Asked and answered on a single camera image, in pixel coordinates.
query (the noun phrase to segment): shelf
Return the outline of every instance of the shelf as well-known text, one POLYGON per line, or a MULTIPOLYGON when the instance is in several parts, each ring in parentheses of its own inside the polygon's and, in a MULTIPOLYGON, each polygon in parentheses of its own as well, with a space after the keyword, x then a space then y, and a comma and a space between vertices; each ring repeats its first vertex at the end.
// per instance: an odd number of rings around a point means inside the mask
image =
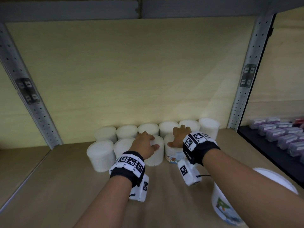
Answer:
POLYGON ((257 130, 252 130, 249 126, 241 126, 238 134, 304 188, 304 165, 300 163, 299 157, 289 156, 285 150, 276 146, 277 142, 267 141, 257 133, 257 130))

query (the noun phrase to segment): white plastic device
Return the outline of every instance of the white plastic device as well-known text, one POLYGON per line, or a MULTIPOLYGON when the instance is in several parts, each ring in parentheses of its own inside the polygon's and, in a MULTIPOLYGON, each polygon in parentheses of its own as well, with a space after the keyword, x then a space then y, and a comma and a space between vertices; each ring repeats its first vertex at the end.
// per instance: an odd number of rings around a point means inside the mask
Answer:
POLYGON ((149 184, 149 176, 144 174, 140 185, 135 186, 131 189, 129 199, 144 202, 146 200, 148 184, 149 184))
POLYGON ((178 163, 177 166, 185 183, 190 186, 194 185, 202 180, 199 171, 192 165, 187 159, 183 158, 178 163))

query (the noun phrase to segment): wristband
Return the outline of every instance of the wristband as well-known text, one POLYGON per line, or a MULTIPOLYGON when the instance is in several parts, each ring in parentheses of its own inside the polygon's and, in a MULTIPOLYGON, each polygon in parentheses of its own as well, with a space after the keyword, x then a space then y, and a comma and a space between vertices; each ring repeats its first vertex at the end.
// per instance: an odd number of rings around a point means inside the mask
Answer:
POLYGON ((124 176, 132 182, 132 188, 140 186, 145 173, 143 157, 135 151, 127 151, 122 154, 109 170, 110 178, 116 175, 124 176))
POLYGON ((211 149, 220 149, 215 140, 207 134, 192 132, 183 140, 183 151, 191 164, 203 165, 203 157, 211 149))

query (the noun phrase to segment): plywood wall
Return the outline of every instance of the plywood wall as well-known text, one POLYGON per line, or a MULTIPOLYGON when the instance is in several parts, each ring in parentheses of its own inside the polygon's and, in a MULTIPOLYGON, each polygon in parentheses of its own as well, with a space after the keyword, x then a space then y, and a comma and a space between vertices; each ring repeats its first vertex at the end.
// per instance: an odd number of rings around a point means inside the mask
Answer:
POLYGON ((225 128, 255 17, 10 23, 64 143, 101 126, 211 117, 225 128))
POLYGON ((277 14, 242 124, 268 116, 304 116, 304 7, 277 14))
POLYGON ((0 96, 0 149, 46 145, 2 65, 0 96))

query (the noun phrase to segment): black cable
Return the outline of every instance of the black cable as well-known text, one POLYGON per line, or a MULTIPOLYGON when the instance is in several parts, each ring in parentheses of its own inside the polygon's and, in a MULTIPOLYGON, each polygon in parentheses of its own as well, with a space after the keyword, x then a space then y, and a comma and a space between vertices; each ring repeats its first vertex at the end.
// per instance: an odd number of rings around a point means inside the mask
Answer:
POLYGON ((201 175, 197 175, 196 177, 202 177, 202 176, 208 176, 208 177, 211 177, 211 175, 208 175, 208 174, 201 174, 201 175))

